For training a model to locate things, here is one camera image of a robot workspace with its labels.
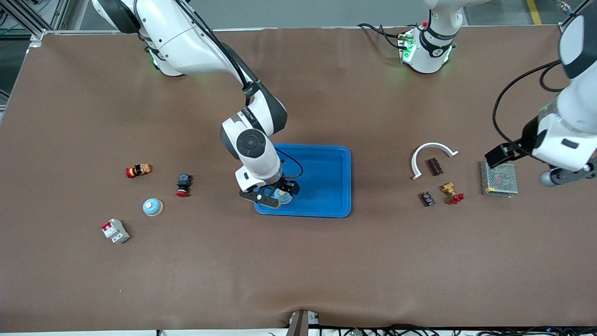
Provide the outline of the orange red emergency button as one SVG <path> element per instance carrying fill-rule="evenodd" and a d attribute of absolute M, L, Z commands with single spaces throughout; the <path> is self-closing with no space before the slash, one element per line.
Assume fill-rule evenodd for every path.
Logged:
<path fill-rule="evenodd" d="M 149 164 L 136 164 L 132 167 L 126 168 L 125 176 L 129 179 L 136 178 L 151 173 L 152 167 Z"/>

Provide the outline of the brown table mat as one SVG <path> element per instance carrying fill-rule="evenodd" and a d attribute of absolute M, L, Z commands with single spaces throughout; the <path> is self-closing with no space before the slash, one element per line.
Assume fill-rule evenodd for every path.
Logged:
<path fill-rule="evenodd" d="M 46 36 L 0 126 L 0 332 L 276 328 L 296 310 L 345 327 L 597 325 L 597 179 L 546 189 L 526 158 L 518 195 L 479 192 L 495 98 L 558 57 L 556 26 L 463 28 L 434 75 L 358 28 L 218 36 L 286 106 L 275 142 L 351 151 L 350 215 L 241 199 L 219 137 L 243 105 L 230 75 L 168 78 L 132 35 Z M 424 149 L 412 180 L 429 142 L 459 154 Z M 136 164 L 151 173 L 127 178 Z M 125 243 L 101 230 L 113 218 Z"/>

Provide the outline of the metal mesh power supply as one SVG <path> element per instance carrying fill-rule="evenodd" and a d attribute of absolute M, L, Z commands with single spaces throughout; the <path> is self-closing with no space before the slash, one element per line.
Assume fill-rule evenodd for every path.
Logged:
<path fill-rule="evenodd" d="M 480 161 L 481 192 L 485 196 L 511 198 L 519 193 L 514 164 L 503 163 L 490 168 L 487 162 Z"/>

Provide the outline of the blue plastic tray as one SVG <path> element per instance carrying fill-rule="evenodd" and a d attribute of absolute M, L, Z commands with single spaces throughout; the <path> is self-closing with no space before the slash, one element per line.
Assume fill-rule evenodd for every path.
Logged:
<path fill-rule="evenodd" d="M 300 193 L 273 209 L 254 204 L 263 215 L 344 218 L 352 208 L 352 157 L 344 146 L 277 143 L 284 172 L 303 174 L 295 180 Z"/>

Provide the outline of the aluminium frame post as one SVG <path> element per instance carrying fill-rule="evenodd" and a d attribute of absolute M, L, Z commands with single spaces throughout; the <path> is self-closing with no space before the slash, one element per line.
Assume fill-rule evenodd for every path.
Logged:
<path fill-rule="evenodd" d="M 60 29 L 71 0 L 0 0 L 0 41 L 40 41 Z"/>
<path fill-rule="evenodd" d="M 565 19 L 558 23 L 559 30 L 561 33 L 564 32 L 565 28 L 573 21 L 579 14 L 583 7 L 586 5 L 586 1 L 583 0 L 578 6 L 572 7 L 570 5 L 571 0 L 554 0 L 554 3 L 559 10 L 565 14 Z"/>

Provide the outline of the white red circuit breaker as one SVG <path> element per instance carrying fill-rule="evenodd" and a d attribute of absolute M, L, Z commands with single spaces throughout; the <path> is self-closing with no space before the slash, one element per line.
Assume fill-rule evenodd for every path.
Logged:
<path fill-rule="evenodd" d="M 110 219 L 102 225 L 101 230 L 106 238 L 110 239 L 113 243 L 125 243 L 130 235 L 125 231 L 125 228 L 120 220 Z"/>

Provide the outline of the white curved plastic bracket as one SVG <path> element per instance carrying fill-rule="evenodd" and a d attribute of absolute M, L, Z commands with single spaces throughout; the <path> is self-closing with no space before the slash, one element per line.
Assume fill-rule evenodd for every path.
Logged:
<path fill-rule="evenodd" d="M 414 150 L 414 153 L 412 153 L 412 156 L 410 159 L 410 165 L 411 165 L 411 170 L 412 170 L 412 180 L 416 180 L 422 176 L 422 172 L 420 172 L 420 168 L 418 167 L 418 164 L 417 164 L 417 157 L 421 151 L 423 151 L 424 149 L 428 149 L 428 148 L 439 149 L 443 153 L 445 153 L 448 157 L 454 157 L 455 155 L 459 154 L 459 151 L 452 150 L 452 149 L 450 149 L 450 147 L 448 147 L 442 143 L 429 142 L 429 143 L 424 143 L 424 144 L 420 145 L 417 149 Z"/>

